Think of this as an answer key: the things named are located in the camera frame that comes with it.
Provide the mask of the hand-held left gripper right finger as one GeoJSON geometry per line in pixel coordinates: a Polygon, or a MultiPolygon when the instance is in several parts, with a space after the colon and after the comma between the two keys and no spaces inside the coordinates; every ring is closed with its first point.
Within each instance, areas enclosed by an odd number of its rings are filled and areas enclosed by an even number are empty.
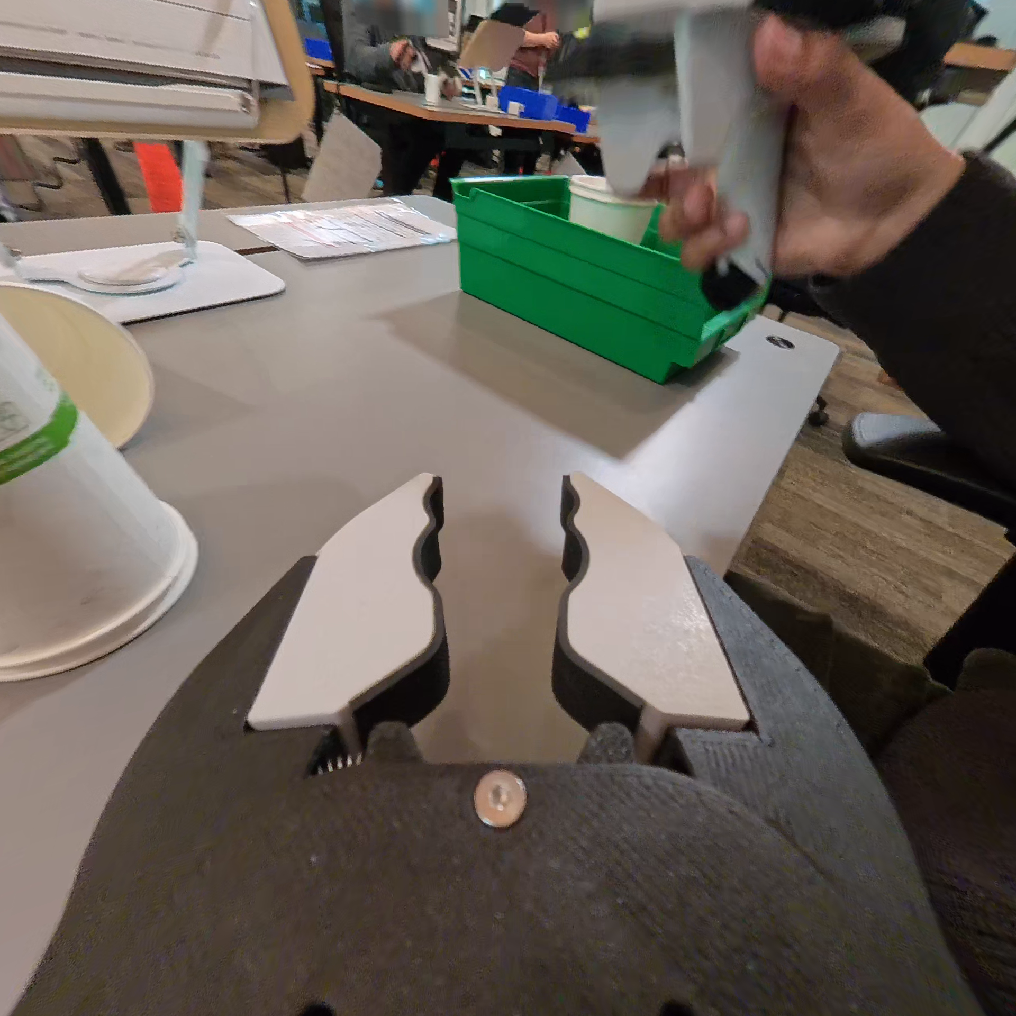
{"type": "Polygon", "coordinates": [[[690,565],[664,527],[591,477],[563,477],[565,590],[552,692],[587,733],[654,763],[672,731],[743,734],[752,714],[690,565]]]}

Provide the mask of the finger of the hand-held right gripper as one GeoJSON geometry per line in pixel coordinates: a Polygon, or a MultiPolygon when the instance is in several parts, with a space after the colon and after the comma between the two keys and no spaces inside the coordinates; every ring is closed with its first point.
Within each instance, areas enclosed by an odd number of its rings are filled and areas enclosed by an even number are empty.
{"type": "Polygon", "coordinates": [[[714,10],[743,10],[750,1],[594,1],[595,15],[665,15],[714,10]]]}

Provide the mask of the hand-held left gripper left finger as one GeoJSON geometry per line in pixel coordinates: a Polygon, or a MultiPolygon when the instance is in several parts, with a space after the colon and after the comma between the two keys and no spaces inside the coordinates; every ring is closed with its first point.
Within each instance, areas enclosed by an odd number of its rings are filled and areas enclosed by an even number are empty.
{"type": "Polygon", "coordinates": [[[419,474],[324,543],[247,716],[252,731],[337,731],[350,755],[371,731],[412,728],[450,683],[435,579],[441,477],[419,474]]]}

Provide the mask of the white paper cup green band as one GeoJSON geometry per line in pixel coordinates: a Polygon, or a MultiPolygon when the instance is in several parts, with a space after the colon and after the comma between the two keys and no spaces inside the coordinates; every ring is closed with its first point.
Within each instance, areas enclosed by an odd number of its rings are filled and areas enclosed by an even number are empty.
{"type": "Polygon", "coordinates": [[[1,313],[76,406],[124,450],[155,402],[155,377],[143,350],[121,325],[81,300],[2,283],[1,313]]]}
{"type": "Polygon", "coordinates": [[[87,665],[157,623],[198,544],[6,320],[1,402],[6,683],[87,665]]]}
{"type": "Polygon", "coordinates": [[[616,194],[604,176],[568,179],[568,220],[609,237],[640,246],[659,202],[616,194]]]}

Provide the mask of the green plastic bin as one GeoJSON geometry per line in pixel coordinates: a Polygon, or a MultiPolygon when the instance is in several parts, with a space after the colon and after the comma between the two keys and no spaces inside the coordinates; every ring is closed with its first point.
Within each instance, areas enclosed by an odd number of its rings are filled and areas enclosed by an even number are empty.
{"type": "Polygon", "coordinates": [[[569,220],[563,176],[452,182],[460,285],[469,296],[664,384],[724,346],[767,303],[769,284],[709,301],[663,242],[659,210],[639,244],[569,220]]]}

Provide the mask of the person's right forearm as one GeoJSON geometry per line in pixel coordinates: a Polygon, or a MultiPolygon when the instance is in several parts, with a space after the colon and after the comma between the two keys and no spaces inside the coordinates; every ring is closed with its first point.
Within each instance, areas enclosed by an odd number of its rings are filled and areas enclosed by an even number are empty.
{"type": "Polygon", "coordinates": [[[964,155],[956,185],[885,258],[810,280],[906,396],[1006,486],[1015,483],[1015,181],[964,155]]]}

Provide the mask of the height adjustable wooden desk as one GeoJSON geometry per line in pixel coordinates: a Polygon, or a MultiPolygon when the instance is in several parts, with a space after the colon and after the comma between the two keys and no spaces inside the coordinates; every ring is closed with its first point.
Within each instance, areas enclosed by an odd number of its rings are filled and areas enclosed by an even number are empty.
{"type": "Polygon", "coordinates": [[[944,58],[946,67],[1007,75],[1015,68],[1015,51],[974,43],[957,43],[944,58]]]}

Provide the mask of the plain wooden board stand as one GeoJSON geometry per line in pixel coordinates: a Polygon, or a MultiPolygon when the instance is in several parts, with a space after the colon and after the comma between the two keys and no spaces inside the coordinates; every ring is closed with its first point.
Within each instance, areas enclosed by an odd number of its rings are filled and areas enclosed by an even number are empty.
{"type": "Polygon", "coordinates": [[[456,65],[469,71],[485,68],[492,73],[500,72],[508,67],[524,40],[524,28],[484,19],[464,44],[456,65]]]}

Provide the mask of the wooden table with bins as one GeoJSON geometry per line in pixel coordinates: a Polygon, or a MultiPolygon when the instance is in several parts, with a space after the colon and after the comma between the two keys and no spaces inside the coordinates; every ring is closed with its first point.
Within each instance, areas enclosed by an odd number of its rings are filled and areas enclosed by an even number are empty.
{"type": "Polygon", "coordinates": [[[338,100],[344,115],[358,123],[367,118],[365,133],[376,136],[382,148],[382,168],[394,167],[391,137],[395,128],[408,121],[424,123],[440,132],[441,150],[452,148],[469,152],[537,153],[550,156],[559,148],[598,143],[591,133],[577,133],[572,124],[558,120],[514,117],[495,108],[491,110],[460,98],[443,98],[429,104],[425,96],[405,92],[378,92],[356,83],[337,83],[325,79],[323,89],[338,100]]]}

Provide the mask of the black mesh office chair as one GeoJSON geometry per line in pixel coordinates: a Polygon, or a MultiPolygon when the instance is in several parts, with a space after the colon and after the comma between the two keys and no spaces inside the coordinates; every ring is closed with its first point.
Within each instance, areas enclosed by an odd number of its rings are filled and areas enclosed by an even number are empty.
{"type": "Polygon", "coordinates": [[[1009,543],[1015,542],[1014,489],[932,422],[859,412],[845,425],[841,447],[858,468],[982,517],[1003,527],[1009,543]]]}

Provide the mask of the person's torso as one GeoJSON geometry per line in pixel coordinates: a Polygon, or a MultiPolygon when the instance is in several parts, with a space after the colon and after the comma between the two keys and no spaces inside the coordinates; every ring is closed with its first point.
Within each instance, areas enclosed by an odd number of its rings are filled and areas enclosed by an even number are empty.
{"type": "Polygon", "coordinates": [[[1015,1013],[1015,661],[978,649],[947,690],[831,615],[731,572],[875,762],[986,1014],[1015,1013]]]}

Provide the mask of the grey folded board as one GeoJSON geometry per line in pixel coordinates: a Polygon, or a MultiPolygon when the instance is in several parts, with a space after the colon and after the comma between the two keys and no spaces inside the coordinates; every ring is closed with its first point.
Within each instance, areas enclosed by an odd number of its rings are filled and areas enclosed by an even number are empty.
{"type": "Polygon", "coordinates": [[[369,198],[382,170],[382,147],[340,110],[333,112],[302,193],[304,202],[369,198]]]}

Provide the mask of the laminated paper card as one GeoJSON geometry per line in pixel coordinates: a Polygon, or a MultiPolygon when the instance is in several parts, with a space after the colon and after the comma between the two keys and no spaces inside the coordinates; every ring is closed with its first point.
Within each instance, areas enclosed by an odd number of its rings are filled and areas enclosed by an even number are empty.
{"type": "Polygon", "coordinates": [[[431,219],[400,198],[370,199],[330,210],[235,214],[229,220],[302,261],[441,246],[457,240],[453,225],[431,219]]]}

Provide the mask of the orange traffic cone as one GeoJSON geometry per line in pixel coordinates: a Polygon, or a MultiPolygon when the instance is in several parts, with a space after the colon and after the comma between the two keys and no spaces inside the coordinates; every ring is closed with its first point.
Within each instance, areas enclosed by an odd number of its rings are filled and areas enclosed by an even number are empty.
{"type": "Polygon", "coordinates": [[[133,149],[151,212],[181,211],[182,174],[171,146],[164,142],[134,141],[133,149]]]}

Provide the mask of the printed instruction sheet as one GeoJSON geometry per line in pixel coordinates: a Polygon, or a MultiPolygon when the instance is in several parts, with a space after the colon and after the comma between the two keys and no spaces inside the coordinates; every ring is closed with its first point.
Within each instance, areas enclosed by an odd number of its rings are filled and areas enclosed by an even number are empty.
{"type": "Polygon", "coordinates": [[[208,83],[285,85],[261,2],[3,1],[2,56],[208,83]]]}

